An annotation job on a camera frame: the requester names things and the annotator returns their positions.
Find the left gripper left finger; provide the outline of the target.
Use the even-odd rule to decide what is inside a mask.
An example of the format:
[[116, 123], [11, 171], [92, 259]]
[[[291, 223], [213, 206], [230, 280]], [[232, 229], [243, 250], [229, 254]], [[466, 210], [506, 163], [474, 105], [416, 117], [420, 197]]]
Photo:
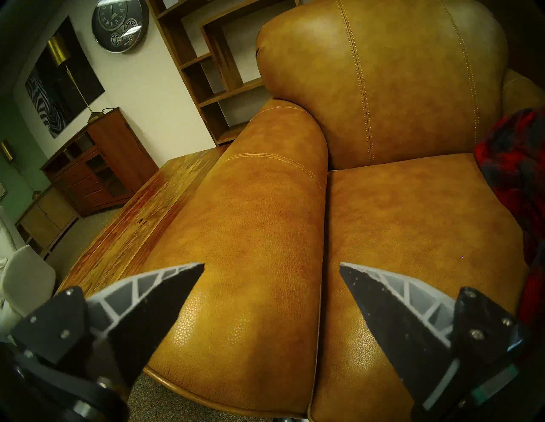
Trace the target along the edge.
[[140, 273], [87, 298], [80, 287], [61, 291], [11, 331], [17, 366], [132, 387], [204, 269], [192, 262]]

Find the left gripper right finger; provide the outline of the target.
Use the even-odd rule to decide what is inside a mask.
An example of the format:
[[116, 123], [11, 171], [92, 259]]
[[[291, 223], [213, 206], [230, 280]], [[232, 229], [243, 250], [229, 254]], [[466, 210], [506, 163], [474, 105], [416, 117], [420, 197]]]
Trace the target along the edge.
[[525, 325], [472, 287], [340, 263], [365, 323], [414, 401], [411, 419], [485, 419], [519, 375]]

